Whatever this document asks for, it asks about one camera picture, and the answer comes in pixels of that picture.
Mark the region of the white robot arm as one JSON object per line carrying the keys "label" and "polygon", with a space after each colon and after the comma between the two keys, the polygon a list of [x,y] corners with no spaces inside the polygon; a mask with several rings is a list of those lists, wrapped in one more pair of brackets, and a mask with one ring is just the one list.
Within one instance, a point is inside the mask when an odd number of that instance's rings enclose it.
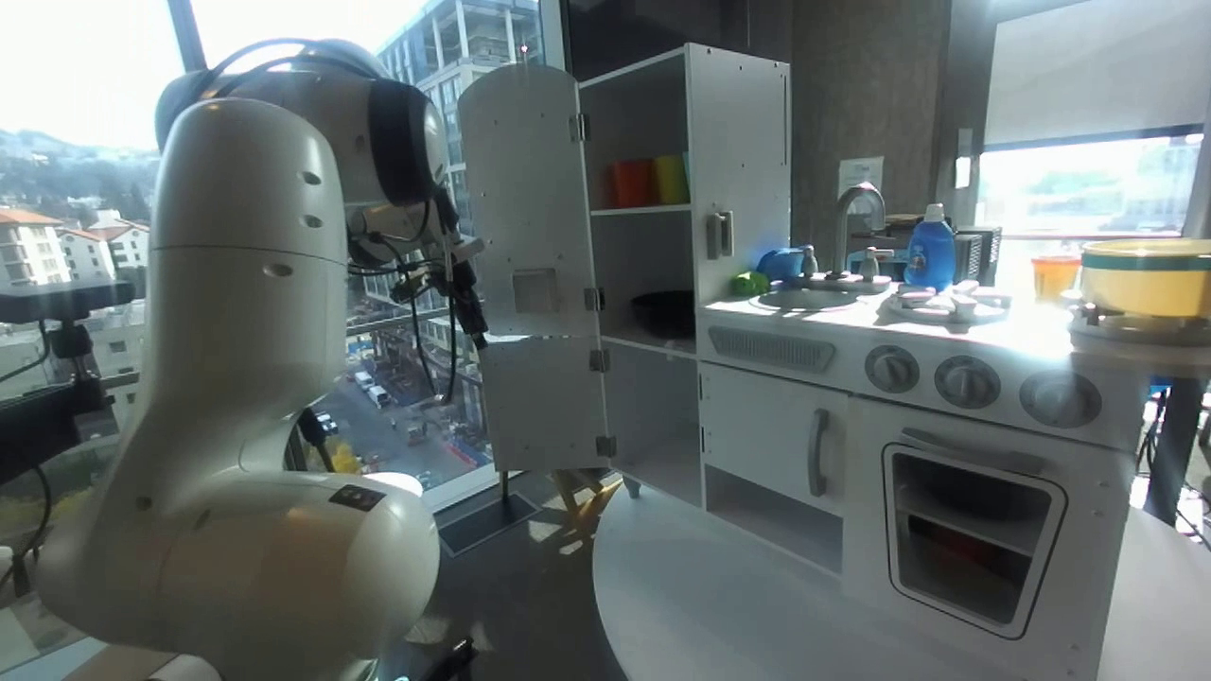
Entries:
{"label": "white robot arm", "polygon": [[348,681],[422,622],[422,495],[283,460],[341,375],[348,247],[485,321],[432,99],[335,38],[283,38],[164,91],[139,397],[85,512],[43,549],[72,629],[221,681]]}

